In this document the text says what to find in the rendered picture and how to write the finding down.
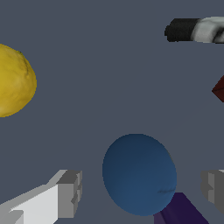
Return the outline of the yellow lemon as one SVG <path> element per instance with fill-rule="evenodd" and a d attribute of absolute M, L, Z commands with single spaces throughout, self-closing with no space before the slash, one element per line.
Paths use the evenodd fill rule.
<path fill-rule="evenodd" d="M 35 95 L 37 78 L 25 56 L 0 44 L 0 117 L 16 114 Z"/>

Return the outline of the black and white robot part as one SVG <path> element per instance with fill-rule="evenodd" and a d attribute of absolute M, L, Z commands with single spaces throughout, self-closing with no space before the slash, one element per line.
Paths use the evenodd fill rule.
<path fill-rule="evenodd" d="M 164 30 L 169 42 L 224 44 L 224 17 L 174 18 Z"/>

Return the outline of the dark purple block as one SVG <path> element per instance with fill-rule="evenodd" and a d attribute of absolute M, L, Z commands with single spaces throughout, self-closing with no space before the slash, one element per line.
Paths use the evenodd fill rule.
<path fill-rule="evenodd" d="M 171 202 L 153 217 L 154 224 L 209 224 L 182 192 L 175 192 Z"/>

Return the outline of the dark red block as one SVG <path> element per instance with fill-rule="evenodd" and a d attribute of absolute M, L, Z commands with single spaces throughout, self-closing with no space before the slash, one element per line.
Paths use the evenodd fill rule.
<path fill-rule="evenodd" d="M 224 75 L 220 78 L 217 84 L 212 89 L 212 92 L 224 102 Z"/>

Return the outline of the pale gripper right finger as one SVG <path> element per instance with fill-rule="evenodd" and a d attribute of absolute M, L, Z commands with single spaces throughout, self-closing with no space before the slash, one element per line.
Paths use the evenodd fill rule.
<path fill-rule="evenodd" d="M 200 178 L 203 196 L 224 214 L 224 170 L 202 171 Z"/>

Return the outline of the blue ball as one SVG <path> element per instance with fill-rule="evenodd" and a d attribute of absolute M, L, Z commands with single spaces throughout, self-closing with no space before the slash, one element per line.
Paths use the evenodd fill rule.
<path fill-rule="evenodd" d="M 162 211 L 177 185 L 175 164 L 167 149 L 144 134 L 119 137 L 108 148 L 102 163 L 104 185 L 124 211 L 148 216 Z"/>

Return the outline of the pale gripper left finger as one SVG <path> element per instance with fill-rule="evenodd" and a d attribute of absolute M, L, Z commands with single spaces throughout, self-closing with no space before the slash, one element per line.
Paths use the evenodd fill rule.
<path fill-rule="evenodd" d="M 73 218 L 82 195 L 82 171 L 59 170 L 45 185 L 0 205 L 0 224 L 54 224 Z"/>

